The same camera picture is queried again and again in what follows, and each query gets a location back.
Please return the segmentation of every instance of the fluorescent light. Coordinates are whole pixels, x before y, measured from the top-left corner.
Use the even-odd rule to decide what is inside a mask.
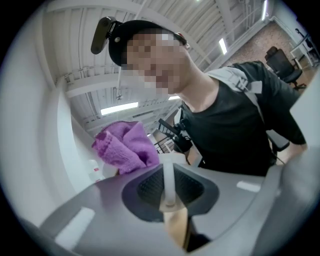
[[[221,47],[223,55],[225,55],[227,53],[227,47],[223,38],[219,40],[219,45]]]
[[[264,0],[264,2],[263,2],[263,12],[262,12],[262,18],[261,18],[262,21],[264,21],[266,18],[267,2],[268,2],[268,0]]]
[[[171,96],[171,97],[169,98],[169,101],[171,101],[171,100],[177,100],[177,99],[180,99],[180,97],[179,97],[179,96]]]
[[[107,115],[107,114],[110,114],[113,112],[128,110],[128,109],[132,109],[132,108],[136,108],[136,107],[138,107],[138,102],[123,104],[123,105],[119,105],[119,106],[107,107],[107,108],[101,109],[101,115]]]

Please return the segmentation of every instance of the backpack strap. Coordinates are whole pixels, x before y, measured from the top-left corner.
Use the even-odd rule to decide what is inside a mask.
[[[256,94],[262,93],[262,81],[248,82],[247,76],[243,71],[229,66],[208,71],[206,74],[222,81],[233,91],[245,93],[249,100],[257,107],[262,121],[265,122],[256,96]]]

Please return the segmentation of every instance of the ceiling beam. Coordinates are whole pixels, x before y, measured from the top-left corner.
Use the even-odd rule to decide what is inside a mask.
[[[156,122],[156,120],[152,120],[152,121],[149,121],[149,122],[144,123],[143,126],[144,126],[144,127],[147,127],[147,126],[149,126],[149,125],[154,124],[155,122]]]
[[[232,55],[236,53],[246,42],[248,42],[256,33],[258,33],[266,24],[262,21],[257,21],[255,25],[250,27],[241,37],[239,37],[229,48],[225,55],[220,55],[214,60],[205,70],[204,73],[219,69]]]
[[[178,107],[181,105],[181,100],[179,99],[178,101],[176,101],[174,104],[172,104],[170,110],[169,110],[169,113],[166,114],[166,116],[164,118],[162,118],[164,121],[166,121],[172,114],[173,112],[175,112]],[[157,128],[154,128],[151,130],[151,134],[153,134],[155,131],[157,130]]]
[[[226,33],[229,34],[231,42],[235,40],[234,21],[230,11],[229,1],[215,0],[221,13]]]
[[[169,113],[170,114],[167,114],[164,118],[162,118],[163,120],[167,120],[167,118],[177,109],[178,106],[181,105],[181,99],[174,99],[172,100],[173,102],[171,103],[171,106],[170,106],[170,101],[168,101],[168,105],[167,107],[170,106],[169,108]],[[158,121],[160,116],[163,116],[164,114],[164,111],[161,111],[156,117],[155,117],[155,120]]]
[[[140,6],[140,10],[137,12],[137,14],[136,14],[135,17],[134,17],[134,20],[138,20],[138,19],[140,19],[140,18],[142,17],[142,14],[143,14],[143,12],[144,12],[145,9],[146,9],[146,4],[147,4],[148,1],[149,1],[149,0],[144,0],[144,1],[143,1],[143,3],[142,3],[141,6]]]
[[[168,106],[168,101],[165,101],[163,103],[153,104],[149,106],[142,106],[138,108],[131,108],[124,111],[108,114],[100,119],[94,120],[92,122],[89,122],[85,124],[85,130],[86,131],[93,131],[96,129],[101,129],[102,127],[106,126],[109,123],[118,121],[118,120],[125,120],[127,118],[130,118],[135,115],[142,114],[144,112],[148,111],[155,111],[158,109],[163,109],[164,107]]]
[[[47,12],[59,11],[67,8],[81,8],[81,7],[103,7],[103,8],[114,8],[117,10],[130,12],[133,14],[138,14],[141,9],[141,4],[130,2],[127,0],[55,0],[51,1],[47,6]],[[187,34],[187,32],[183,31],[181,27],[176,25],[171,20],[162,16],[158,12],[145,8],[143,10],[143,16],[156,22],[160,26],[163,26],[173,32],[180,32],[183,34],[185,39],[188,41],[189,45],[205,60],[211,64],[212,61],[206,56],[206,53],[201,49],[201,47],[197,44],[197,42]]]
[[[117,82],[117,73],[94,75],[78,79],[68,85],[66,95],[68,98],[72,98],[81,94],[116,87]]]
[[[146,119],[149,119],[149,118],[152,118],[154,117],[155,114],[153,112],[151,113],[148,113],[148,114],[143,114],[143,115],[140,115],[140,116],[137,116],[135,118],[132,119],[133,122],[142,122],[143,120],[146,120]]]

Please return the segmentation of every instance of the gray plastic surface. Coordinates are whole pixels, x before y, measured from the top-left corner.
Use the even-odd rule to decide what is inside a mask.
[[[59,207],[41,225],[52,239],[81,207],[95,211],[95,216],[73,250],[84,256],[184,255],[163,223],[146,222],[134,216],[123,204],[125,184],[150,168],[97,182]]]
[[[192,217],[196,231],[214,241],[190,255],[249,255],[277,193],[281,167],[272,167],[266,178],[190,165],[180,167],[213,181],[219,188],[219,198],[213,208],[207,214]],[[49,216],[40,227],[41,231],[54,239],[81,207],[86,207],[94,210],[95,216],[74,248],[75,253],[84,256],[185,255],[162,222],[143,221],[122,202],[124,186],[149,170],[95,183]],[[240,181],[262,184],[260,192],[238,188]]]
[[[214,242],[203,246],[201,250],[196,250],[193,255],[251,255],[257,237],[275,201],[279,188],[281,169],[282,167],[280,166],[272,166],[263,181],[259,193],[255,195],[252,202],[245,209],[245,212],[239,215],[236,222],[217,237]],[[219,218],[216,218],[216,221],[223,221],[224,217],[224,215],[220,215]]]
[[[26,219],[20,219],[20,224],[29,236],[35,241],[38,246],[48,255],[57,256],[77,256],[72,251],[66,250],[55,243],[55,241],[48,237],[43,231],[39,230],[34,224]]]
[[[273,254],[294,235],[319,203],[320,148],[309,148],[289,160],[283,168],[280,191],[258,237],[254,255]]]

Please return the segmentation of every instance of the purple cloth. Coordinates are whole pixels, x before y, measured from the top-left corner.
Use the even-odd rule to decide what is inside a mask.
[[[119,168],[120,174],[159,164],[158,152],[141,122],[110,124],[95,136],[92,148],[105,163]]]

